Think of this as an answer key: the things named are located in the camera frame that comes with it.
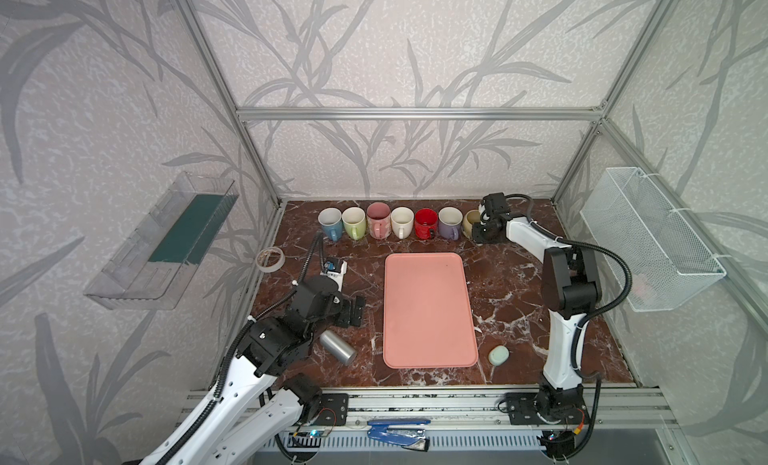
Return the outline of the beige ceramic teapot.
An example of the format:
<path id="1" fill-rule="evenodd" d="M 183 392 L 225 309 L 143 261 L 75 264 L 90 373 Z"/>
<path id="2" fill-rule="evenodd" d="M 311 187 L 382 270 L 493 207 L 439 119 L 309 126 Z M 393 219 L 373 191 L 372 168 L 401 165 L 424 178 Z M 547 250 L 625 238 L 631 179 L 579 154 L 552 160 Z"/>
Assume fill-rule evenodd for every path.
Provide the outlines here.
<path id="1" fill-rule="evenodd" d="M 471 210 L 464 215 L 463 222 L 462 222 L 462 231 L 464 236 L 468 240 L 472 242 L 476 241 L 473 235 L 474 225 L 479 224 L 481 221 L 482 221 L 482 214 L 478 209 Z"/>

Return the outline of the purple mug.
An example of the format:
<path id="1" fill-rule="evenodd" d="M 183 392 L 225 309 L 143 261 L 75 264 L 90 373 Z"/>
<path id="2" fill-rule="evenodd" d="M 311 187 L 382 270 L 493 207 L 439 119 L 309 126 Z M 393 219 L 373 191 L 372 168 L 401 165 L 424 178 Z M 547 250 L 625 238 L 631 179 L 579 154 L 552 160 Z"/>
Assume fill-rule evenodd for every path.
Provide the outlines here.
<path id="1" fill-rule="evenodd" d="M 445 240 L 457 241 L 462 234 L 463 213 L 455 207 L 444 207 L 438 213 L 438 233 Z"/>

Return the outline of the red mug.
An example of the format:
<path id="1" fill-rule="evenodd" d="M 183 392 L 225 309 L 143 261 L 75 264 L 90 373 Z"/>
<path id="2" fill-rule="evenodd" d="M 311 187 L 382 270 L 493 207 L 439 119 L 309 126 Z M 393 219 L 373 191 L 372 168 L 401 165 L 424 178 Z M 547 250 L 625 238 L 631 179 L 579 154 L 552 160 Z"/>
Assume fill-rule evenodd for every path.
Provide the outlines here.
<path id="1" fill-rule="evenodd" d="M 432 240 L 438 234 L 438 214 L 435 210 L 422 208 L 414 215 L 414 231 L 420 240 Z"/>

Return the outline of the white mug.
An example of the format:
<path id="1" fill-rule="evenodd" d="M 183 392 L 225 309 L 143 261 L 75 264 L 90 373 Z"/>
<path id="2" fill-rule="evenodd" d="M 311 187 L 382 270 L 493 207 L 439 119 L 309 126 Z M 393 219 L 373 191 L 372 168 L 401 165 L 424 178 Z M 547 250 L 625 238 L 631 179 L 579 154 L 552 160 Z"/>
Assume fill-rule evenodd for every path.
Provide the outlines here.
<path id="1" fill-rule="evenodd" d="M 408 207 L 397 207 L 391 212 L 391 229 L 398 240 L 404 240 L 411 235 L 414 219 L 415 214 Z"/>

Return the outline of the light green mug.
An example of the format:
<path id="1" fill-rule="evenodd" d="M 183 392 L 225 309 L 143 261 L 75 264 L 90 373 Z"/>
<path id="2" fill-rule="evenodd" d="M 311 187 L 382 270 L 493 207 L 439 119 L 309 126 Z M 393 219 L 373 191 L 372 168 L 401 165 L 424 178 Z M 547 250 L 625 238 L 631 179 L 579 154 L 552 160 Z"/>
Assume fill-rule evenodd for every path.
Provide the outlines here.
<path id="1" fill-rule="evenodd" d="M 365 237 L 367 230 L 367 217 L 360 207 L 349 207 L 342 212 L 342 222 L 347 235 L 358 241 Z"/>

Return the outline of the blue flower mug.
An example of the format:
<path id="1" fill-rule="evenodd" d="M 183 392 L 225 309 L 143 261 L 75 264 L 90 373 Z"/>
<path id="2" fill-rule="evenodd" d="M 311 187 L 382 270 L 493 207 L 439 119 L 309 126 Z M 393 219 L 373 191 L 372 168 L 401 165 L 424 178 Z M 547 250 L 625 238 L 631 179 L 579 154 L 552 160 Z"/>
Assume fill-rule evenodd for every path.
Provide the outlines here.
<path id="1" fill-rule="evenodd" d="M 318 223 L 323 234 L 333 243 L 337 243 L 343 236 L 344 225 L 342 212 L 333 207 L 323 209 L 318 215 Z"/>

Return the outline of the pink mug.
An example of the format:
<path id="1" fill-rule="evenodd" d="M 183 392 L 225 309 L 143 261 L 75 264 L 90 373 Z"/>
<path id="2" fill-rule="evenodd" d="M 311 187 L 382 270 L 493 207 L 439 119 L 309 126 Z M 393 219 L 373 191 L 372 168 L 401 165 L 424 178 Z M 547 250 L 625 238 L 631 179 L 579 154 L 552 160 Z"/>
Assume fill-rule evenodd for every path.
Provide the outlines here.
<path id="1" fill-rule="evenodd" d="M 391 234 L 391 209 L 384 202 L 374 202 L 366 210 L 369 235 L 376 240 L 385 240 Z"/>

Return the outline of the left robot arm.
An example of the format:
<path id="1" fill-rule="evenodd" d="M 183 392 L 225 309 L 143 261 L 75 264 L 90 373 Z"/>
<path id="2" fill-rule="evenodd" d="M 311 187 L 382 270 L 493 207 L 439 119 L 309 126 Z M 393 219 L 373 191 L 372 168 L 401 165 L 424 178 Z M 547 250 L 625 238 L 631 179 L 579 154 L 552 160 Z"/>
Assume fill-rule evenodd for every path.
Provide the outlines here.
<path id="1" fill-rule="evenodd" d="M 283 372 L 307 359 L 317 330 L 325 326 L 359 327 L 365 300 L 342 293 L 346 261 L 323 253 L 317 233 L 306 259 L 320 258 L 320 272 L 304 264 L 290 291 L 272 308 L 249 316 L 228 347 L 212 387 L 191 414 L 154 451 L 145 464 L 243 464 L 267 442 L 291 426 L 302 426 L 321 412 L 322 392 L 298 374 L 277 391 Z"/>

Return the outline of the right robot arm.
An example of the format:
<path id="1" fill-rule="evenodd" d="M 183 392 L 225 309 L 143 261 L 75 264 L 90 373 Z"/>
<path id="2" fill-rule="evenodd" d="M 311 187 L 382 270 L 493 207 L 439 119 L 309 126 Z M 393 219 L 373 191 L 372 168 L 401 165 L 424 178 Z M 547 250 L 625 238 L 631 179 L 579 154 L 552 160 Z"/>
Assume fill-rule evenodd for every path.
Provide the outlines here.
<path id="1" fill-rule="evenodd" d="M 536 417 L 557 424 L 583 405 L 583 382 L 600 374 L 582 370 L 585 333 L 591 320 L 628 298 L 633 277 L 626 261 L 604 247 L 563 238 L 532 217 L 533 199 L 524 194 L 491 193 L 482 198 L 480 221 L 472 225 L 478 244 L 510 242 L 542 264 L 541 298 L 549 310 L 548 357 L 533 401 Z M 601 306 L 602 285 L 597 257 L 617 264 L 624 284 L 618 296 Z"/>

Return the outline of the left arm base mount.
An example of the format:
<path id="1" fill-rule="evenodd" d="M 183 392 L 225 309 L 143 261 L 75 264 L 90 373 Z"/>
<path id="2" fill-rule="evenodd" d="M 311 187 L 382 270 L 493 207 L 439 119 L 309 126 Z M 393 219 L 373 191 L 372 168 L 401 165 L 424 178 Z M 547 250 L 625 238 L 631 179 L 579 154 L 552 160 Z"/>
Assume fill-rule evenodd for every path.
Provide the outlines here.
<path id="1" fill-rule="evenodd" d="M 344 426 L 347 422 L 350 396 L 346 393 L 323 393 L 313 398 L 301 416 L 303 425 Z"/>

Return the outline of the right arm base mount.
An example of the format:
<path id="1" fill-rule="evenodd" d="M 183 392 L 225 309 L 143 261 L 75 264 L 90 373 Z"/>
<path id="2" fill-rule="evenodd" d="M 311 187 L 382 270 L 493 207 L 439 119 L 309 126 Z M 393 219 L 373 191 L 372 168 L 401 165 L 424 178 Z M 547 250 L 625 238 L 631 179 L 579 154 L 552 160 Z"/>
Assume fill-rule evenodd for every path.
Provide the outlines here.
<path id="1" fill-rule="evenodd" d="M 508 417 L 511 425 L 575 426 L 588 416 L 581 397 L 559 403 L 539 392 L 506 393 L 498 409 Z"/>

